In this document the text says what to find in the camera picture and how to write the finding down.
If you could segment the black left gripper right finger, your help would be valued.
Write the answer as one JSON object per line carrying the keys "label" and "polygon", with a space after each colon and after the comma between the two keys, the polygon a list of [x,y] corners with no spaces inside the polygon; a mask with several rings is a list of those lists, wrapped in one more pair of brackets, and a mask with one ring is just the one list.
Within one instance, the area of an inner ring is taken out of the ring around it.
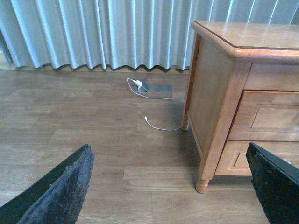
{"label": "black left gripper right finger", "polygon": [[299,169],[257,144],[249,143],[246,158],[252,184],[271,224],[299,222]]}

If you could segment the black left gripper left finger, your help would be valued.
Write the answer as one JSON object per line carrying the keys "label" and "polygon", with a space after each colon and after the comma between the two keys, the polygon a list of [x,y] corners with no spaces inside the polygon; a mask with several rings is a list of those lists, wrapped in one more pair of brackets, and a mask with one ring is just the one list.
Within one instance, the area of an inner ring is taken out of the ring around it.
{"label": "black left gripper left finger", "polygon": [[89,187],[94,154],[83,145],[24,192],[1,206],[2,224],[74,224]]}

